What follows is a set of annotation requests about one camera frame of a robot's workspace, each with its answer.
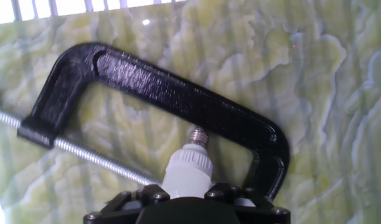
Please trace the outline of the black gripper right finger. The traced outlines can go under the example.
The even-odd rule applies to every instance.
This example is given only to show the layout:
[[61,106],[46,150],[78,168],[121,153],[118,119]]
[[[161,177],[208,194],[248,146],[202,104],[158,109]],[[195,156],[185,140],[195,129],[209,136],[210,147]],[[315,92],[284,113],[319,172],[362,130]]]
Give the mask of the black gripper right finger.
[[254,188],[241,189],[228,183],[217,183],[204,198],[228,205],[240,223],[291,223],[291,212],[287,208],[274,206],[269,197]]

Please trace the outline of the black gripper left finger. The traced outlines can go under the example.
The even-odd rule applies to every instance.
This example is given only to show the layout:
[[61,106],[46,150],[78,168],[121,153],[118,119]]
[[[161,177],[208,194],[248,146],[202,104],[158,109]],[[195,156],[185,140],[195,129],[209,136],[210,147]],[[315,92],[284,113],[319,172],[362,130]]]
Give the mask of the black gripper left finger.
[[123,191],[107,201],[100,211],[86,214],[83,224],[135,224],[147,206],[169,200],[169,194],[156,184],[134,192]]

